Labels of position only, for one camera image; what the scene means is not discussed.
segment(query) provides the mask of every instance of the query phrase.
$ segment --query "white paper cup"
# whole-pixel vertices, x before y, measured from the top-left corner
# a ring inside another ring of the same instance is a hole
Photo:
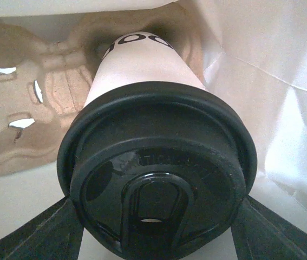
[[[110,90],[144,81],[182,83],[206,90],[169,43],[140,31],[118,38],[108,48],[84,106]]]

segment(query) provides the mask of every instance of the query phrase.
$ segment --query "black lid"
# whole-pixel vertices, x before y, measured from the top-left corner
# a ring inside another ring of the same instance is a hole
[[[230,226],[256,174],[237,114],[203,90],[135,83],[83,109],[57,159],[83,225],[125,259],[174,259]]]

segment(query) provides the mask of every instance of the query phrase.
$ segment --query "white paper surface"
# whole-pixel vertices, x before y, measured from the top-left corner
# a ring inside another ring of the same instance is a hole
[[[124,9],[145,7],[126,4]],[[258,174],[251,195],[307,232],[307,1],[182,4],[199,14],[206,86],[233,107],[256,144]],[[0,238],[60,198],[55,164],[1,177]],[[79,259],[119,258],[85,231]],[[231,234],[185,259],[237,259]]]

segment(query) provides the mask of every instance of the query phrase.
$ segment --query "disposable coffee cup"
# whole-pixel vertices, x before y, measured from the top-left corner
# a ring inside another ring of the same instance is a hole
[[[182,83],[206,90],[168,42],[139,31],[118,38],[107,49],[85,106],[112,89],[147,81]]]
[[[83,226],[124,259],[178,259],[225,232],[256,169],[238,115],[147,32],[108,48],[57,158]]]

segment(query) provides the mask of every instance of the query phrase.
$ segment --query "black plastic lid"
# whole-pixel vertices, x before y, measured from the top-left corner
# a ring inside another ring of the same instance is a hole
[[[83,225],[125,259],[178,259],[229,228],[256,174],[237,114],[203,90],[141,82],[100,96],[57,159]]]

